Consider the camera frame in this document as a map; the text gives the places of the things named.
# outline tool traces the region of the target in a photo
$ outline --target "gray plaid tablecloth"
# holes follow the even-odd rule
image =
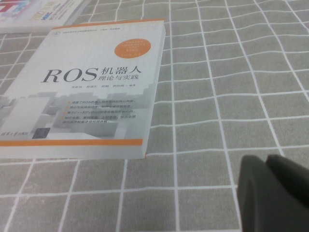
[[[76,23],[160,17],[147,159],[1,159],[0,230],[239,232],[243,155],[309,167],[309,1],[93,0]],[[0,94],[45,35],[0,36]]]

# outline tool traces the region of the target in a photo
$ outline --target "black object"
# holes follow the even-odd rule
[[[309,170],[278,155],[241,161],[238,201],[243,232],[309,232]]]

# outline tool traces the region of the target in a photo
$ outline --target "white grid line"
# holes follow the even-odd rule
[[[118,10],[120,8],[121,3],[122,3],[122,0],[119,1],[119,5],[115,13],[115,22],[117,21]],[[116,222],[116,232],[120,231],[120,225],[121,225],[122,206],[123,206],[123,200],[124,200],[124,189],[125,189],[125,183],[126,183],[126,170],[127,170],[127,160],[125,160],[125,163],[124,163],[123,176],[122,176],[122,182],[121,182],[121,191],[120,191],[120,196],[119,196],[118,214],[117,214],[117,222]]]
[[[203,29],[203,25],[202,25],[202,21],[201,21],[201,14],[200,14],[200,9],[199,9],[199,5],[198,5],[197,0],[196,0],[196,5],[197,5],[197,13],[198,13],[198,18],[199,18],[200,28],[201,28],[201,31],[203,32],[204,29]],[[202,33],[202,37],[203,37],[206,59],[209,60],[208,51],[207,51],[207,47],[206,47],[206,39],[205,39],[204,33]],[[208,66],[209,77],[210,77],[210,81],[211,81],[211,88],[212,88],[214,101],[215,101],[215,105],[216,105],[217,116],[218,116],[218,120],[219,120],[219,127],[220,127],[220,132],[221,132],[222,144],[223,144],[225,159],[226,159],[226,163],[227,163],[227,170],[228,170],[228,174],[229,174],[230,183],[233,186],[234,185],[234,179],[233,179],[233,173],[232,173],[232,168],[231,168],[231,162],[230,162],[230,159],[229,159],[229,155],[228,155],[228,151],[227,151],[227,145],[226,145],[226,142],[225,142],[225,134],[224,134],[223,124],[222,124],[222,121],[221,121],[219,103],[218,103],[218,99],[217,99],[217,96],[216,96],[216,89],[215,89],[215,86],[214,86],[214,81],[213,81],[212,72],[211,72],[211,65],[210,65],[209,61],[207,61],[207,66]],[[239,227],[241,228],[241,217],[240,217],[240,211],[239,211],[237,194],[236,194],[235,188],[232,188],[232,193],[233,193],[233,199],[234,199],[234,203],[235,203],[235,209],[236,209],[236,213],[237,213]]]
[[[5,36],[6,36],[7,34],[5,34],[4,36],[3,36],[3,38],[1,39],[1,43],[0,43],[0,49],[2,48],[2,45],[3,45],[3,42],[4,42],[4,40],[5,40]]]
[[[10,227],[10,225],[11,225],[11,222],[12,222],[13,216],[14,216],[14,214],[15,214],[15,211],[16,211],[16,208],[17,208],[19,199],[20,199],[20,197],[21,197],[21,195],[22,195],[22,192],[23,192],[23,189],[24,189],[24,187],[25,187],[25,185],[26,185],[26,183],[27,183],[27,181],[28,181],[28,179],[29,179],[29,177],[30,177],[30,173],[31,173],[31,170],[32,170],[32,168],[33,168],[34,162],[35,162],[35,159],[32,160],[32,162],[31,162],[31,164],[30,164],[30,166],[29,166],[27,175],[26,175],[26,177],[25,177],[25,179],[24,179],[24,182],[23,182],[22,186],[20,187],[20,189],[19,189],[19,191],[18,191],[18,194],[16,195],[16,199],[15,199],[14,205],[13,205],[13,207],[12,207],[12,210],[11,210],[11,213],[10,213],[10,216],[9,216],[9,219],[8,219],[6,225],[5,225],[4,232],[7,232],[8,229],[9,229],[9,227]]]
[[[116,10],[116,13],[115,13],[115,22],[117,21],[117,17],[118,17],[118,10],[119,10],[119,8],[120,8],[121,1],[122,1],[122,0],[120,0],[120,1],[119,1],[119,5],[118,5],[117,10]]]
[[[309,115],[303,115],[303,116],[286,116],[286,117],[271,117],[269,120],[288,120],[288,119],[303,119],[303,118],[309,118]],[[267,118],[254,118],[254,119],[221,119],[222,122],[261,122],[261,121],[267,121]],[[176,124],[176,127],[183,127],[183,126],[191,126],[196,124],[203,124],[208,122],[219,122],[218,119],[208,119],[204,121],[197,121],[197,122],[189,122],[189,123],[180,123]],[[171,124],[159,124],[155,126],[151,126],[150,128],[158,128],[158,127],[172,127]]]
[[[252,39],[249,41],[253,41],[253,40],[258,40],[258,39],[262,39],[265,37],[274,37],[274,36],[263,36],[260,38],[256,38],[256,39]],[[210,46],[219,46],[219,45],[230,45],[230,44],[238,44],[238,42],[234,42],[234,43],[220,43],[220,44],[210,44],[207,45],[206,47],[210,47]],[[204,46],[191,46],[191,47],[174,47],[172,50],[178,50],[178,49],[188,49],[188,48],[201,48]],[[9,53],[15,53],[15,52],[27,52],[27,51],[36,51],[36,49],[29,49],[29,50],[20,50],[20,51],[12,51],[12,52],[1,52],[0,54],[9,54]],[[263,54],[263,53],[283,53],[282,51],[263,51],[263,52],[257,52],[257,53],[252,53],[249,54],[247,56],[253,56],[253,55],[258,55],[258,54]],[[308,51],[291,51],[291,52],[285,52],[287,54],[293,54],[293,53],[309,53]],[[239,56],[239,57],[232,57],[232,58],[223,58],[223,59],[211,59],[210,61],[219,61],[219,60],[228,60],[228,59],[235,59],[235,58],[242,58],[244,56]]]
[[[14,37],[14,38],[5,38],[5,40],[16,40],[16,39],[27,39],[29,36],[25,36],[25,37]],[[46,35],[32,35],[31,38],[45,38]]]
[[[169,0],[169,33],[172,35],[171,24],[171,0]],[[174,168],[174,201],[175,201],[175,228],[176,231],[180,231],[180,216],[179,216],[179,197],[178,197],[178,173],[177,173],[177,147],[176,147],[176,119],[175,119],[175,95],[174,95],[174,68],[173,68],[173,41],[172,36],[169,37],[170,43],[170,73],[171,73],[171,97],[172,97],[172,127],[173,127],[173,168]]]
[[[195,1],[189,1],[189,2],[171,2],[170,4],[190,4],[190,3],[195,3]],[[117,2],[109,2],[109,3],[100,3],[98,5],[113,5],[113,4],[118,4]],[[146,3],[145,5],[157,5],[157,4],[168,4],[168,2],[150,2],[150,3]],[[249,6],[249,5],[254,5],[254,3],[250,3],[250,4],[243,4],[243,5],[234,5],[234,6],[228,6],[229,8],[233,8],[233,7],[240,7],[240,6]],[[200,8],[225,8],[225,6],[200,6]]]
[[[299,12],[299,11],[309,11],[309,9],[306,10],[299,10],[299,11],[294,11],[293,8],[290,6],[289,2],[287,0],[285,0],[285,3],[288,5],[288,7],[290,8],[291,12],[294,14],[294,16],[297,18],[297,20],[300,22],[300,24],[307,30],[307,32],[309,33],[309,29],[307,28],[307,26],[301,21],[301,19],[298,17],[298,15],[295,12]]]
[[[10,197],[58,197],[71,195],[86,195],[86,194],[104,194],[104,193],[121,193],[121,192],[139,192],[147,190],[194,190],[194,189],[229,189],[235,186],[231,185],[217,185],[217,186],[182,186],[175,188],[172,187],[142,187],[142,188],[125,188],[125,189],[109,189],[109,190],[90,190],[90,191],[76,191],[76,192],[58,192],[58,193],[23,193],[23,194],[5,194],[0,195],[0,198]]]
[[[304,95],[305,95],[307,101],[309,101],[308,94],[306,93],[305,88],[303,87],[303,85],[301,84],[301,82],[300,82],[300,80],[299,80],[297,74],[295,73],[295,71],[294,71],[294,69],[293,69],[293,67],[292,67],[292,65],[291,65],[291,63],[290,63],[290,61],[289,61],[289,59],[288,59],[288,57],[287,57],[285,51],[284,51],[284,48],[283,48],[283,45],[282,45],[280,39],[278,38],[278,36],[277,36],[276,32],[274,31],[274,29],[272,28],[272,26],[269,24],[269,21],[268,21],[266,15],[264,14],[262,8],[256,3],[255,0],[253,0],[253,1],[254,1],[254,3],[256,4],[256,6],[260,9],[260,11],[261,11],[261,13],[262,13],[262,15],[263,15],[265,21],[267,22],[269,28],[271,29],[272,33],[273,33],[274,36],[276,37],[276,39],[277,39],[277,41],[278,41],[278,43],[279,43],[279,46],[280,46],[280,48],[281,48],[281,50],[282,50],[282,52],[283,52],[284,59],[285,59],[285,61],[287,62],[288,66],[289,66],[289,69],[292,71],[292,73],[293,73],[293,75],[294,75],[296,81],[298,82],[298,84],[299,84],[301,90],[303,91],[303,93],[304,93]]]
[[[229,16],[231,16],[229,9],[228,9],[228,8],[226,8],[226,9],[227,9],[227,12],[228,12]],[[281,154],[282,156],[284,156],[283,150],[282,150],[281,147],[280,147],[279,140],[278,140],[278,138],[277,138],[277,136],[276,136],[275,130],[274,130],[272,124],[271,124],[271,121],[270,121],[269,116],[268,116],[268,112],[267,112],[267,110],[266,110],[266,107],[265,107],[265,105],[264,105],[263,99],[262,99],[262,97],[261,97],[260,90],[259,90],[259,87],[258,87],[258,84],[257,84],[257,81],[256,81],[256,77],[255,77],[255,73],[254,73],[254,71],[253,71],[252,65],[251,65],[251,63],[250,63],[250,61],[249,61],[249,58],[248,58],[247,55],[246,55],[245,49],[244,49],[244,47],[243,47],[243,45],[242,45],[242,42],[241,42],[240,37],[239,37],[239,34],[238,34],[237,30],[236,30],[234,21],[233,21],[233,19],[232,19],[231,17],[230,17],[230,20],[231,20],[231,23],[232,23],[232,25],[233,25],[233,28],[235,29],[235,33],[236,33],[236,36],[237,36],[237,40],[238,40],[238,42],[239,42],[239,45],[240,45],[240,47],[241,47],[241,50],[242,50],[242,52],[243,52],[243,54],[244,54],[244,56],[245,56],[245,59],[246,59],[246,61],[247,61],[247,63],[248,63],[248,66],[249,66],[249,68],[250,68],[250,71],[251,71],[251,74],[252,74],[252,78],[253,78],[253,82],[254,82],[254,85],[255,85],[255,89],[256,89],[257,94],[259,95],[258,98],[259,98],[259,101],[260,101],[261,106],[262,106],[262,108],[263,108],[265,117],[266,117],[266,119],[267,119],[267,122],[268,122],[268,125],[269,125],[269,128],[270,128],[270,131],[271,131],[271,133],[272,133],[272,135],[273,135],[273,138],[274,138],[274,140],[275,140],[276,146],[278,147],[278,150],[279,150],[280,154]]]
[[[116,232],[120,231],[120,224],[121,224],[121,214],[122,214],[122,206],[124,201],[124,192],[125,192],[125,184],[126,184],[126,170],[127,170],[127,160],[124,163],[124,170],[121,182],[121,190],[120,190],[120,197],[119,197],[119,206],[118,206],[118,214],[117,214],[117,223],[116,223]]]
[[[14,62],[14,64],[12,65],[12,67],[10,68],[10,70],[7,72],[7,74],[5,75],[5,77],[2,79],[2,82],[0,83],[0,88],[2,86],[2,84],[5,82],[6,78],[8,77],[8,75],[10,74],[10,72],[12,71],[12,69],[14,68],[14,66],[17,64],[18,60],[20,59],[20,57],[22,56],[22,54],[24,53],[25,49],[28,47],[29,43],[31,40],[31,33],[28,36],[28,42],[26,44],[26,46],[24,47],[24,49],[21,51],[21,53],[19,54],[19,56],[17,57],[16,61]]]
[[[95,5],[95,8],[93,9],[93,12],[92,12],[90,18],[88,19],[88,23],[90,23],[90,21],[91,21],[93,15],[95,14],[96,8],[97,8],[97,6],[98,6],[98,2],[99,2],[99,0],[97,1],[96,5]]]
[[[14,52],[22,52],[23,50],[19,50],[19,51],[12,51],[12,52],[0,52],[0,54],[10,54],[10,53],[14,53]],[[28,49],[28,50],[25,50],[25,52],[28,52],[28,51],[36,51],[36,49]]]
[[[61,216],[61,221],[60,221],[60,224],[59,224],[58,232],[62,231],[62,228],[63,228],[63,225],[64,225],[64,220],[65,220],[67,210],[68,210],[68,207],[69,207],[70,198],[71,198],[71,194],[73,192],[73,187],[74,187],[74,184],[75,184],[77,171],[78,171],[78,167],[79,167],[80,163],[81,163],[81,161],[78,160],[77,163],[76,163],[75,169],[74,169],[74,174],[73,174],[73,177],[72,177],[72,181],[71,181],[70,189],[69,189],[69,192],[68,192],[68,195],[67,195],[67,199],[66,199],[66,202],[64,204],[64,209],[63,209],[63,213],[62,213],[62,216]]]

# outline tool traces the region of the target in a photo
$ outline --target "orange label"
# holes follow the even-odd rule
[[[146,54],[151,48],[148,40],[132,39],[118,44],[115,54],[121,58],[135,58]]]

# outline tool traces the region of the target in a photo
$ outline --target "book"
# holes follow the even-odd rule
[[[91,0],[0,0],[0,33],[50,31],[72,24]]]
[[[144,158],[163,19],[55,28],[0,98],[0,158]]]

